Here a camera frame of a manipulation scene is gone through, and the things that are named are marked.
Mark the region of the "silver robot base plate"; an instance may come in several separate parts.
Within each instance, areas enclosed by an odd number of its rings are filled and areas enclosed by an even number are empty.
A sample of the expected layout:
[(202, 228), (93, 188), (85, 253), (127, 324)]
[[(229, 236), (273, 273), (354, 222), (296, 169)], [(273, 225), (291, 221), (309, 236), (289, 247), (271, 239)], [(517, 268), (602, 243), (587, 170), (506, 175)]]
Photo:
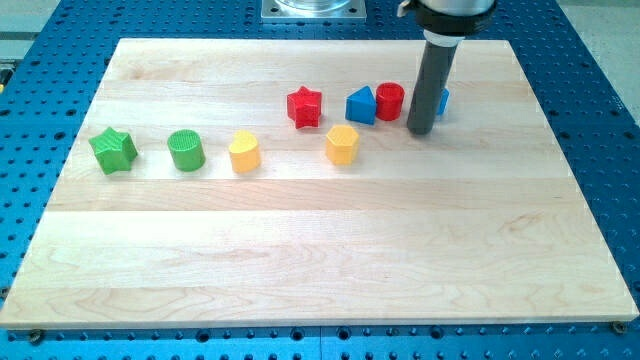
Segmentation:
[(367, 18), (364, 0), (261, 0), (265, 23), (360, 22)]

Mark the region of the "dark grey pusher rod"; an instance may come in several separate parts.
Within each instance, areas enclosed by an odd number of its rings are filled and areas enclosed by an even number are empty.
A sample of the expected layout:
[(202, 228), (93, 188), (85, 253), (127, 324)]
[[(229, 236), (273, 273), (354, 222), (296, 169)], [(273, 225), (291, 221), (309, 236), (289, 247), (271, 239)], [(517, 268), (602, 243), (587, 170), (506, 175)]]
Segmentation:
[(413, 90), (407, 128), (427, 135), (433, 128), (457, 46), (463, 36), (424, 32), (425, 47)]

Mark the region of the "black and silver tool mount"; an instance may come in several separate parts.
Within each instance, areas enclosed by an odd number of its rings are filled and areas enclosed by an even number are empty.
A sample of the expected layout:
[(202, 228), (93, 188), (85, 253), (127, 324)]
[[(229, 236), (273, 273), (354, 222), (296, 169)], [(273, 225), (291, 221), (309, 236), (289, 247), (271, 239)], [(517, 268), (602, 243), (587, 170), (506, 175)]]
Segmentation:
[(397, 16), (413, 13), (416, 24), (431, 33), (470, 36), (491, 25), (497, 6), (497, 0), (403, 0)]

